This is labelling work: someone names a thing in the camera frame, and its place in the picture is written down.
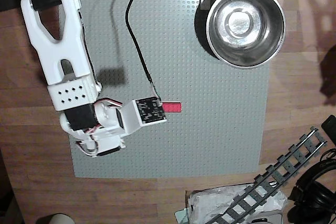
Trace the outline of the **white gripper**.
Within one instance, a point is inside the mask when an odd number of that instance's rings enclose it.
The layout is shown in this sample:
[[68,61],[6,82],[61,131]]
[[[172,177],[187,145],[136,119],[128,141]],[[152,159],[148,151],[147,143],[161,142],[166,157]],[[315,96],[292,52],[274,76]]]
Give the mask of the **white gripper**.
[[122,103],[114,100],[98,100],[93,107],[97,123],[81,130],[80,139],[76,140],[78,149],[89,157],[98,157],[124,148]]

